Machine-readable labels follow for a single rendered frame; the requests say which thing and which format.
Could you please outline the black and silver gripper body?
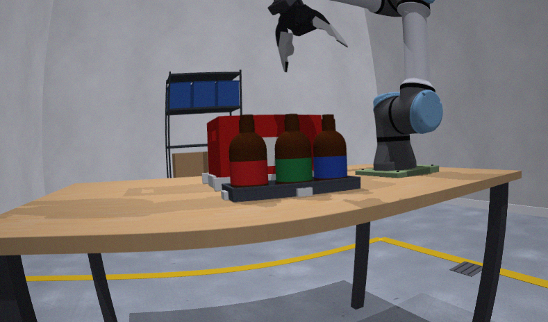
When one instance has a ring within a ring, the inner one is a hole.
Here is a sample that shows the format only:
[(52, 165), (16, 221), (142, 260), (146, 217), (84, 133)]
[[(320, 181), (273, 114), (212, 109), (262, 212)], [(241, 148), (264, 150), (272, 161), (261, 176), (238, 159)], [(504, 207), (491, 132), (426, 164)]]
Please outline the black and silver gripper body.
[(282, 26), (290, 29), (293, 35), (301, 36), (317, 29), (313, 26), (313, 20), (309, 18), (306, 7), (302, 0), (297, 0), (288, 11), (280, 13)]

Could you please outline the brown bottle with red label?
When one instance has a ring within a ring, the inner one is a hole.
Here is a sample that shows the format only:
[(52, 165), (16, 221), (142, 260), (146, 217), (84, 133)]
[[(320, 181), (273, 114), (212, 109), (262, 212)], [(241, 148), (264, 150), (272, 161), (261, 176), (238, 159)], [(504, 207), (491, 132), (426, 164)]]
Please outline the brown bottle with red label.
[(267, 146), (255, 133), (253, 115), (240, 115), (239, 134), (229, 146), (231, 187), (267, 186)]

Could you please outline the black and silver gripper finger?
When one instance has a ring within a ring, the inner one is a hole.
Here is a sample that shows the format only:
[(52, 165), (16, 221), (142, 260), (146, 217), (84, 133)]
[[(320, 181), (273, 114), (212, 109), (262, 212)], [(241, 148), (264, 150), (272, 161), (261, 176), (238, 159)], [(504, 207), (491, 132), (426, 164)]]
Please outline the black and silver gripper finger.
[(328, 20), (321, 14), (320, 12), (310, 9), (308, 6), (306, 7), (306, 10), (309, 13), (309, 18), (313, 20), (313, 26), (325, 30), (330, 36), (333, 36), (336, 41), (343, 44), (344, 46), (347, 46), (347, 43), (342, 38), (342, 36), (335, 30), (335, 28), (328, 22)]
[(282, 26), (280, 19), (276, 27), (275, 36), (283, 70), (284, 72), (287, 72), (288, 56), (291, 56), (294, 53), (294, 46), (292, 44), (293, 34), (288, 33), (288, 29)]

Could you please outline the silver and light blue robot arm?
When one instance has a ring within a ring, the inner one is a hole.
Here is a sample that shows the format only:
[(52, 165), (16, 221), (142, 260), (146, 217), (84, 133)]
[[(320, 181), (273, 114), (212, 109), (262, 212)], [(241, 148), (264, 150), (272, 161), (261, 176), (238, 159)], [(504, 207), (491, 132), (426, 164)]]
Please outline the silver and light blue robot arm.
[[(417, 167), (410, 134), (434, 131), (442, 121), (442, 103), (431, 84), (427, 17), (435, 0), (331, 0), (402, 17), (405, 81), (400, 92), (374, 98), (377, 148), (375, 171)], [(403, 15), (403, 16), (402, 16)], [(412, 156), (413, 154), (413, 156)]]

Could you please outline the red plastic crate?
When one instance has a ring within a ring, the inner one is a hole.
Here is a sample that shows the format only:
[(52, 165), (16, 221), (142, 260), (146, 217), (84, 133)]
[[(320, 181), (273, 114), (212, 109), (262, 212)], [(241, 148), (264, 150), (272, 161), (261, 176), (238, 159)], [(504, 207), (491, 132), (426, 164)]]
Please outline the red plastic crate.
[[(268, 174), (276, 173), (274, 147), (279, 135), (285, 132), (284, 119), (285, 115), (254, 115), (255, 133), (267, 146)], [(298, 115), (298, 119), (300, 131), (310, 140), (313, 168), (313, 142), (318, 133), (307, 115)], [(207, 123), (208, 170), (217, 178), (230, 177), (229, 146), (239, 134), (239, 120), (239, 115), (218, 116)]]

